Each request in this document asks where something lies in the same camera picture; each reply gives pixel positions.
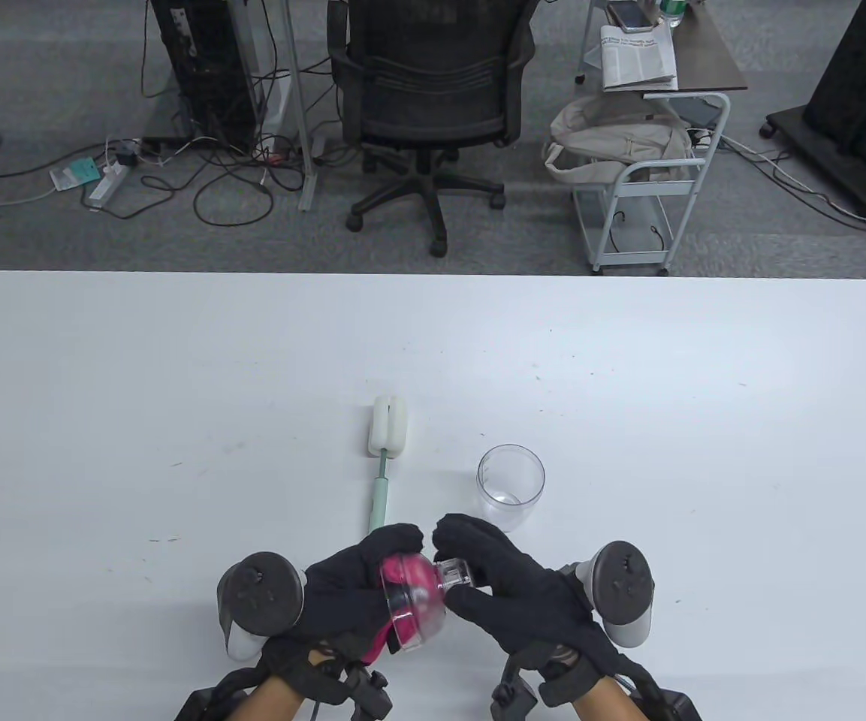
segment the backpack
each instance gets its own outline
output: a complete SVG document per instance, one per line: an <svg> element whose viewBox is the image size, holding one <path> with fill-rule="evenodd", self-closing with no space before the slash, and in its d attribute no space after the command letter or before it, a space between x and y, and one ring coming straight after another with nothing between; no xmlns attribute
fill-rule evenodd
<svg viewBox="0 0 866 721"><path fill-rule="evenodd" d="M561 183L613 183L640 161L692 158L687 124L672 107L634 92L605 92L574 100L550 124L543 162ZM633 182L689 179L685 167L643 168Z"/></svg>

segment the office chair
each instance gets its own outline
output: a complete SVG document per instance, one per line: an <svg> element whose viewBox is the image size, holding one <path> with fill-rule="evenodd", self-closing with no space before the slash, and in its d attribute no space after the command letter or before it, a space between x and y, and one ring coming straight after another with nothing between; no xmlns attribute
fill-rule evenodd
<svg viewBox="0 0 866 721"><path fill-rule="evenodd" d="M502 183L441 169L460 148L519 137L523 68L536 52L530 18L539 0L330 0L327 44L342 90L342 136L402 179L351 207L346 227L396 198L419 195L433 223L430 254L446 255L437 190L478 190L505 206ZM346 34L347 20L349 35ZM367 147L415 154L409 164Z"/></svg>

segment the gray carpet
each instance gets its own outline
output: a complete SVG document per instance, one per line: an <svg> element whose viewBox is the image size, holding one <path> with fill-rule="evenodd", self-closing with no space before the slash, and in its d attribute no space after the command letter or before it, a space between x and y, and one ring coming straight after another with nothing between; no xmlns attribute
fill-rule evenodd
<svg viewBox="0 0 866 721"><path fill-rule="evenodd" d="M763 116L810 98L856 4L708 2L750 84L747 92L732 93L728 134L754 147L772 145L756 136ZM154 104L138 92L142 6L142 0L0 0L0 172L107 135L142 133ZM292 7L301 61L315 62L325 56L325 2L292 0ZM483 197L445 196L450 252L443 261L427 254L430 227L416 200L370 214L360 234L344 229L350 203L376 184L354 164L323 173L312 212L299 213L295 195L277 192L267 220L238 229L197 221L191 192L128 222L87 212L75 192L0 209L0 268L587 274L568 195L539 162L549 122L574 92L584 9L584 0L539 4L533 18L538 52L524 80L522 138L505 150L464 151L460 161L461 172L505 181L508 205L498 213ZM150 35L146 81L148 89L158 89L168 62L154 21ZM309 78L308 97L326 86L322 78ZM331 113L327 98L313 121ZM190 153L157 174L182 182L199 162ZM789 169L828 188L797 161ZM0 200L48 188L44 172L0 181ZM112 207L129 213L159 197L134 175ZM246 186L220 183L201 205L209 217L234 222L261 213L265 202ZM866 278L866 233L797 204L734 155L718 155L673 274Z"/></svg>

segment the chair base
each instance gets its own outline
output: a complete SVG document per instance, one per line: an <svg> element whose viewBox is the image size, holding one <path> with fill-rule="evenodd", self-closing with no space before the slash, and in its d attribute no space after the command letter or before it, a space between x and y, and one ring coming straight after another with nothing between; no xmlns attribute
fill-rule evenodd
<svg viewBox="0 0 866 721"><path fill-rule="evenodd" d="M505 189L502 183L492 183L486 179L469 178L449 170L439 170L444 161L456 161L459 151L446 150L433 163L430 150L418 150L415 154L415 165L410 168L399 158L389 158L387 155L367 152L363 158L363 172L374 173L379 165L391 169L402 179L385 183L377 192L368 195L356 203L346 216L346 227L353 233L363 230L363 215L374 207L380 207L392 200L407 195L418 195L422 198L430 222L433 223L433 243L430 244L430 255L434 258L444 258L449 249L446 234L446 223L439 207L439 190L476 190L490 195L490 207L502 210L505 207Z"/></svg>

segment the newspaper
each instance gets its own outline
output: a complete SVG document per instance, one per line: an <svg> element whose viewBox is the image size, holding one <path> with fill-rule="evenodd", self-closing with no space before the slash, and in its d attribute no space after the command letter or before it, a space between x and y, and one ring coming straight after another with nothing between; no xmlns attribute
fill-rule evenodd
<svg viewBox="0 0 866 721"><path fill-rule="evenodd" d="M604 25L604 90L678 90L673 35L665 22L648 33L624 33Z"/></svg>

